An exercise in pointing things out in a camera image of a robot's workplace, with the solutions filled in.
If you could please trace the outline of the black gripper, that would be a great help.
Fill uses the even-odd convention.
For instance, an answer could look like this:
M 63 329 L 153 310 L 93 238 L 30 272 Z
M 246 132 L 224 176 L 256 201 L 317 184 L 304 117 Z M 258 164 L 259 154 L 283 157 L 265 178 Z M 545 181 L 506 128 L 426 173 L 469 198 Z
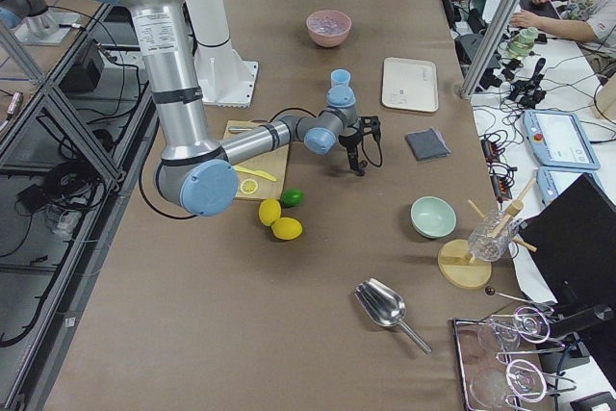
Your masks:
M 346 149 L 349 169 L 357 176 L 364 176 L 366 173 L 367 162 L 360 159 L 357 146 L 363 143 L 367 135 L 372 136 L 378 150 L 381 150 L 380 120 L 377 116 L 359 116 L 357 121 L 338 137 L 338 142 Z

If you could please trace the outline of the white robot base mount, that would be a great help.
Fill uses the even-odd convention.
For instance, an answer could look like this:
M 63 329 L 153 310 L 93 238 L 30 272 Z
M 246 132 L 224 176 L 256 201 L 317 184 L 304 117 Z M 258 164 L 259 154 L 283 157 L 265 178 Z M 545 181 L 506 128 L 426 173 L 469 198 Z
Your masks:
M 247 108 L 258 64 L 245 61 L 234 49 L 223 0 L 186 1 L 196 51 L 194 67 L 206 105 Z

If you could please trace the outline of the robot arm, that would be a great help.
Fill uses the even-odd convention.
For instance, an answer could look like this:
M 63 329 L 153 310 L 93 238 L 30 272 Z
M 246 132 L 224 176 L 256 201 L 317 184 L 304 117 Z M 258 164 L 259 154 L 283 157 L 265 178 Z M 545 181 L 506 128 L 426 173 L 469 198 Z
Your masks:
M 324 155 L 368 125 L 356 112 L 353 90 L 338 85 L 317 116 L 281 116 L 219 141 L 209 133 L 205 94 L 218 90 L 222 80 L 250 73 L 235 51 L 226 58 L 203 55 L 200 39 L 231 49 L 222 0 L 97 1 L 131 14 L 166 140 L 155 184 L 165 200 L 194 216 L 213 216 L 232 203 L 236 164 L 294 141 Z

